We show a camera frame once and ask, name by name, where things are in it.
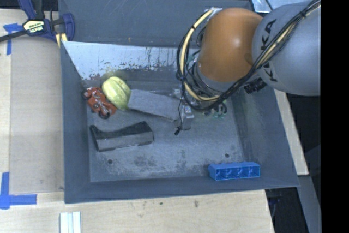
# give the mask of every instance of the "red toy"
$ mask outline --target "red toy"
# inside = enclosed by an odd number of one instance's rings
[[[98,113],[101,118],[107,119],[117,110],[117,108],[107,100],[100,87],[87,88],[82,92],[82,97],[87,101],[92,112]]]

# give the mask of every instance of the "clamp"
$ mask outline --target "clamp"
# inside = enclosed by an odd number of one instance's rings
[[[55,31],[56,25],[65,24],[65,37],[71,41],[75,33],[74,18],[71,13],[62,15],[61,19],[52,20],[52,14],[50,20],[45,18],[45,14],[42,10],[43,0],[18,0],[21,10],[23,10],[28,20],[22,24],[23,29],[5,36],[0,37],[0,42],[10,40],[22,35],[28,36],[40,36],[58,44],[60,41],[60,34]]]

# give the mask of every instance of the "bin floor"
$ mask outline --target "bin floor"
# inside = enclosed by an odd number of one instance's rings
[[[168,82],[130,82],[129,86],[131,89],[160,89],[163,93],[173,88]],[[207,167],[211,163],[243,161],[230,99],[227,100],[227,108],[223,119],[195,111],[191,129],[183,130],[176,136],[174,121],[121,110],[103,120],[87,106],[88,127],[94,124],[108,132],[146,121],[154,133],[154,141],[150,145],[98,152],[88,132],[91,182],[208,176]]]

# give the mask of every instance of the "clamp label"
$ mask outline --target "clamp label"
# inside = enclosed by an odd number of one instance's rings
[[[23,28],[27,31],[28,35],[36,35],[36,33],[45,32],[45,22],[30,20],[23,24]]]

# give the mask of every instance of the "blue lego brick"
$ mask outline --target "blue lego brick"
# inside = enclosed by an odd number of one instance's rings
[[[209,176],[216,181],[256,178],[261,175],[261,167],[255,162],[210,164],[208,171]]]

